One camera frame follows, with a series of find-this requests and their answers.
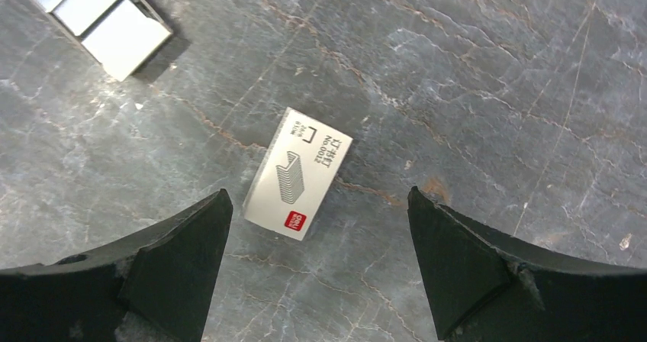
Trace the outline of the staple box grey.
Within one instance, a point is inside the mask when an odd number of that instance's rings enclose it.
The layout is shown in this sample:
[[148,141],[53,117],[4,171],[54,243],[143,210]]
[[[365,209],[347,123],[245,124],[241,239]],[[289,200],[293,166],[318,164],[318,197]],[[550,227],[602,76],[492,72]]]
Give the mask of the staple box grey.
[[147,0],[29,0],[112,78],[124,81],[172,36]]

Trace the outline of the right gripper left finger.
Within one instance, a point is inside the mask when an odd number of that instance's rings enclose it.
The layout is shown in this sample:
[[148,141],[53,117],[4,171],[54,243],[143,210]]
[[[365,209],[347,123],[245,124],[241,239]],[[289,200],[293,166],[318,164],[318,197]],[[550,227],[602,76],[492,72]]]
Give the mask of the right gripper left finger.
[[199,341],[230,230],[220,190],[178,214],[60,261],[1,271],[3,341],[117,341],[146,329]]

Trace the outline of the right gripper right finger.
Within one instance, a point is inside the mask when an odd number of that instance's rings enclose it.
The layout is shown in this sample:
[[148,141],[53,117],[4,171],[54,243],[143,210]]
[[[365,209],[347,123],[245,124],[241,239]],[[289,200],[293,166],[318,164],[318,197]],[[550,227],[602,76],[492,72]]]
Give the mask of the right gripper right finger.
[[557,253],[408,196],[441,341],[644,341],[646,271]]

